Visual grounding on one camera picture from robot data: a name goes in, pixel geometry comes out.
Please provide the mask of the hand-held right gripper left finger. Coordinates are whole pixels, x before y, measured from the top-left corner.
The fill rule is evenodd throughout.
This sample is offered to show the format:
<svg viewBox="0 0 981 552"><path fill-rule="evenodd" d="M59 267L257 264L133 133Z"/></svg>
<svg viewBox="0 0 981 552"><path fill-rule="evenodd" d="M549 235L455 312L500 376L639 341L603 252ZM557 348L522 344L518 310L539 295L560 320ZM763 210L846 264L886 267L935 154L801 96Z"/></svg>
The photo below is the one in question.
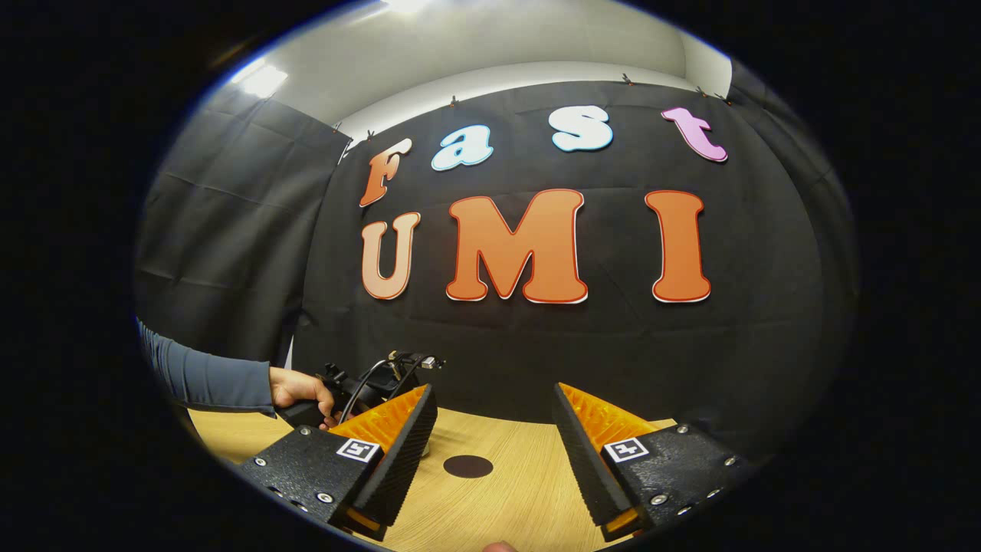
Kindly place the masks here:
<svg viewBox="0 0 981 552"><path fill-rule="evenodd" d="M329 431L299 425L236 471L317 523L382 541L437 416L431 385L418 386Z"/></svg>

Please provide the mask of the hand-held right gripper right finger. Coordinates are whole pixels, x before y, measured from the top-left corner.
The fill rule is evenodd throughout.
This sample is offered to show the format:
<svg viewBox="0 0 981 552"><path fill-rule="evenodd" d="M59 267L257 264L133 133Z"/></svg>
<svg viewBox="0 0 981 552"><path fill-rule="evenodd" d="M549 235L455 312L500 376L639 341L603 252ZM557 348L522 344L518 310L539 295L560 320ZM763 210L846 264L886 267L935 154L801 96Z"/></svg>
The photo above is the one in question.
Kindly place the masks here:
<svg viewBox="0 0 981 552"><path fill-rule="evenodd" d="M593 524L606 541L658 534L707 510L757 467L686 422L647 422L573 386L553 421Z"/></svg>

